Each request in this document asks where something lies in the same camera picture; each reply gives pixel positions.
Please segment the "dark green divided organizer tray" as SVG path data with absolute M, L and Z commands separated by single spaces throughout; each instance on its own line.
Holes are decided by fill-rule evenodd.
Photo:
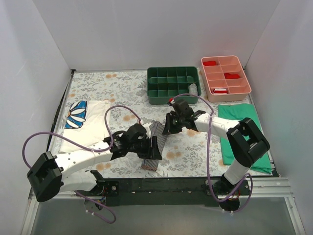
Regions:
M 195 83 L 198 95 L 190 94 L 188 86 Z M 169 99 L 181 95 L 189 104 L 201 96 L 199 73 L 196 67 L 150 67 L 147 69 L 147 97 L 152 105 L 167 104 Z

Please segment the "red rolled cloth top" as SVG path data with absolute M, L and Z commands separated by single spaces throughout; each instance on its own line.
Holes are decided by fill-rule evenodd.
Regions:
M 216 66 L 217 65 L 217 62 L 214 61 L 214 60 L 211 60 L 211 61 L 204 61 L 202 63 L 204 66 Z

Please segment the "red white rolled cloth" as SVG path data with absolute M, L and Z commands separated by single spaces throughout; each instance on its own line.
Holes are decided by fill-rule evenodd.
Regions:
M 228 91 L 226 88 L 213 88 L 212 94 L 228 94 Z

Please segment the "floral patterned table mat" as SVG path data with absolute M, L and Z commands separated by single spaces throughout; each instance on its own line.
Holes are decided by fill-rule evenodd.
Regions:
M 108 100 L 114 106 L 109 121 L 113 132 L 128 129 L 138 119 L 143 123 L 163 123 L 171 109 L 167 105 L 151 105 L 146 86 L 144 70 L 75 72 L 55 132 L 63 132 L 69 108 L 79 100 Z M 228 169 L 223 163 L 220 138 L 208 138 L 206 133 L 188 129 L 168 136 L 162 157 L 155 172 L 141 169 L 142 160 L 133 153 L 96 164 L 93 169 L 105 178 L 221 176 Z

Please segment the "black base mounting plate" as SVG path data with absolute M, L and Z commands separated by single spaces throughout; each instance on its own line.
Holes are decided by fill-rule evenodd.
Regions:
M 101 198 L 109 207 L 134 205 L 218 206 L 213 198 L 223 198 L 235 188 L 219 177 L 211 178 L 213 193 L 205 177 L 105 179 L 102 186 L 75 195 Z

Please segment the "pink divided organizer tray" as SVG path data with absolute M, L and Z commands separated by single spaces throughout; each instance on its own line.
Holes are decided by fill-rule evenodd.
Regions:
M 235 55 L 201 58 L 201 75 L 210 102 L 242 101 L 252 91 Z

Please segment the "white cloth with blue flower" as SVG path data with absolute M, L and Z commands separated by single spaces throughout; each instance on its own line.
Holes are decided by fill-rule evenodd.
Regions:
M 73 103 L 68 111 L 63 137 L 88 148 L 102 141 L 109 136 L 105 121 L 110 120 L 110 115 L 105 115 L 105 112 L 110 106 L 108 100 Z

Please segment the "rolled grey striped underwear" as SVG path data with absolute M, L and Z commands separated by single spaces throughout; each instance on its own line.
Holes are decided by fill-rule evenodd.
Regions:
M 195 83 L 192 83 L 188 86 L 188 91 L 190 94 L 193 95 L 198 95 L 198 88 L 197 85 Z

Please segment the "grey striped underwear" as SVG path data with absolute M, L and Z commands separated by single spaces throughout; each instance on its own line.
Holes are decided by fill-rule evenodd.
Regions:
M 141 169 L 156 171 L 159 161 L 162 161 L 162 152 L 166 144 L 167 136 L 163 135 L 165 126 L 159 121 L 152 121 L 144 124 L 147 128 L 148 134 L 151 137 L 152 158 L 144 159 L 141 163 Z
M 193 95 L 198 95 L 198 88 L 197 85 L 195 83 L 192 83 L 188 86 L 188 91 L 190 94 Z

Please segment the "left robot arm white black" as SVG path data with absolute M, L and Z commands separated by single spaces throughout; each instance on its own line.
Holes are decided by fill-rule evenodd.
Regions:
M 127 131 L 115 132 L 111 138 L 93 144 L 91 151 L 41 154 L 27 173 L 37 201 L 48 201 L 65 191 L 84 191 L 92 196 L 111 194 L 109 183 L 97 170 L 83 170 L 125 157 L 128 153 L 135 153 L 140 159 L 162 160 L 157 136 L 152 135 L 150 128 L 150 124 L 136 123 Z

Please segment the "red rolled cloth middle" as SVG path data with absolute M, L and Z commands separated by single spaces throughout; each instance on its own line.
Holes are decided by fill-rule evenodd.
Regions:
M 224 77 L 226 80 L 230 80 L 230 79 L 240 79 L 241 76 L 237 73 L 228 73 L 228 72 L 225 72 L 224 73 Z

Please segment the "green folded cloth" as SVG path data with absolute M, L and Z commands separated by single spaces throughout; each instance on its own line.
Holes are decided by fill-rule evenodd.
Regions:
M 256 110 L 252 104 L 235 104 L 235 105 L 219 105 L 218 106 L 218 117 L 230 120 L 243 120 L 244 118 L 252 119 L 257 127 L 261 129 L 260 121 Z M 234 155 L 231 150 L 231 146 L 228 140 L 220 138 L 221 140 L 221 152 L 223 163 L 230 165 L 234 160 Z M 251 170 L 271 174 L 271 165 L 268 153 L 257 160 Z

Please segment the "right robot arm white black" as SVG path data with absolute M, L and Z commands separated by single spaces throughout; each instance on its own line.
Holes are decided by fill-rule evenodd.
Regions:
M 178 134 L 183 128 L 196 132 L 206 132 L 228 141 L 234 160 L 220 179 L 213 183 L 208 181 L 211 195 L 224 194 L 229 198 L 249 176 L 253 164 L 270 149 L 270 144 L 256 125 L 246 117 L 243 120 L 230 120 L 214 117 L 205 111 L 193 111 L 184 99 L 171 98 L 168 102 L 173 110 L 166 114 L 164 135 Z

